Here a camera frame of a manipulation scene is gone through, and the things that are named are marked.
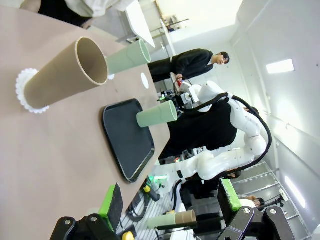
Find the humanoid robot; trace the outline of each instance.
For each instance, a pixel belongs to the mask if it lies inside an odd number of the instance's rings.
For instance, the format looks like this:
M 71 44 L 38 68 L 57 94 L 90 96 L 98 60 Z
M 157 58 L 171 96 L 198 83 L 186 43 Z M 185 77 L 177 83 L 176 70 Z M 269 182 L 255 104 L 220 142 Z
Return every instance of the humanoid robot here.
M 210 103 L 217 96 L 225 94 L 226 96 L 221 97 L 221 100 L 229 98 L 228 104 L 231 106 L 230 122 L 235 128 L 245 132 L 245 146 L 223 152 L 217 157 L 214 157 L 210 151 L 205 150 L 181 162 L 156 165 L 152 173 L 156 185 L 162 186 L 159 189 L 160 194 L 168 193 L 177 180 L 192 177 L 196 173 L 201 179 L 210 180 L 225 171 L 246 166 L 252 163 L 256 156 L 261 156 L 267 148 L 265 139 L 260 135 L 263 128 L 261 121 L 255 115 L 245 111 L 243 106 L 233 99 L 232 94 L 226 94 L 214 82 L 208 81 L 203 86 L 184 83 L 180 91 L 184 93 L 180 96 L 183 100 L 180 99 L 179 102 L 185 104 L 192 101 L 195 105 Z M 205 107 L 195 107 L 194 110 L 207 112 L 212 104 L 206 105 Z

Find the table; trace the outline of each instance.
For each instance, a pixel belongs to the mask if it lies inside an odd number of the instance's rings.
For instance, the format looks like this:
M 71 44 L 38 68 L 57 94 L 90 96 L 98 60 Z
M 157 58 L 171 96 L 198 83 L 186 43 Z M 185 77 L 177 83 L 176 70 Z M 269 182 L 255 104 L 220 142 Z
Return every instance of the table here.
M 145 19 L 145 15 L 142 12 L 139 1 L 135 0 L 133 3 L 131 3 L 126 8 L 125 14 L 128 18 L 133 33 L 155 48 L 155 42 L 152 38 L 151 32 Z
M 136 98 L 144 109 L 159 104 L 146 65 L 118 73 L 104 86 L 50 106 L 26 111 L 17 100 L 21 70 L 40 70 L 81 36 L 108 56 L 123 48 L 82 28 L 32 12 L 0 7 L 0 239 L 49 239 L 59 218 L 80 220 L 100 207 L 110 185 L 119 183 L 129 206 L 169 140 L 167 124 L 150 128 L 155 154 L 140 178 L 128 183 L 114 161 L 102 129 L 106 105 Z M 148 78 L 150 88 L 141 81 Z

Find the white robot body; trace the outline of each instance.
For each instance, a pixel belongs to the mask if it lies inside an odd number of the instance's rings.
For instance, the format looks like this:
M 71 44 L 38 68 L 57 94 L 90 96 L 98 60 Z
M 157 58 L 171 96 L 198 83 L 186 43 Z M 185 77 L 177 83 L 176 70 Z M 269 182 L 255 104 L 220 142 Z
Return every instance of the white robot body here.
M 198 95 L 198 99 L 202 104 L 224 93 L 212 81 L 208 81 L 201 89 L 198 85 L 195 86 L 194 92 Z M 255 156 L 260 156 L 264 153 L 267 143 L 260 135 L 263 127 L 261 122 L 256 116 L 245 111 L 237 101 L 230 99 L 228 104 L 231 106 L 231 124 L 246 133 L 244 136 L 245 146 L 223 152 L 217 157 L 214 157 L 210 151 L 205 150 L 182 162 L 155 166 L 153 169 L 154 176 L 166 176 L 166 186 L 160 189 L 160 194 L 169 193 L 174 183 L 179 179 L 184 180 L 198 173 L 201 179 L 211 180 L 220 173 L 252 163 L 255 160 Z M 207 112 L 210 108 L 211 105 L 199 110 L 199 112 Z

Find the black jacket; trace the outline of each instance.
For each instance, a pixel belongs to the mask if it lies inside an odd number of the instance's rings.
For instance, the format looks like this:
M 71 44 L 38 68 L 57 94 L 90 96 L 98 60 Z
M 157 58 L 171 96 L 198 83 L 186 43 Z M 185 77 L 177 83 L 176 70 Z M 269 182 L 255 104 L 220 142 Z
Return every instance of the black jacket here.
M 178 156 L 183 151 L 206 146 L 210 151 L 233 143 L 237 129 L 230 122 L 231 107 L 219 101 L 208 112 L 184 113 L 169 122 L 170 140 L 159 159 Z
M 173 72 L 187 79 L 205 74 L 214 68 L 213 64 L 208 65 L 212 56 L 211 51 L 204 49 L 194 49 L 174 56 L 171 63 Z

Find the yellow part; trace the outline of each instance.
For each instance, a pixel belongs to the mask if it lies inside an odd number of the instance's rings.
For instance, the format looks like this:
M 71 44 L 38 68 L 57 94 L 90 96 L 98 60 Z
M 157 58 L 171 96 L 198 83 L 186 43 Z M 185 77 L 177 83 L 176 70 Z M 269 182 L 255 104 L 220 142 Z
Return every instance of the yellow part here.
M 135 237 L 132 234 L 132 232 L 128 231 L 125 234 L 123 234 L 122 240 L 135 240 Z
M 151 188 L 147 185 L 143 188 L 143 190 L 146 192 L 146 193 L 149 193 L 151 191 Z

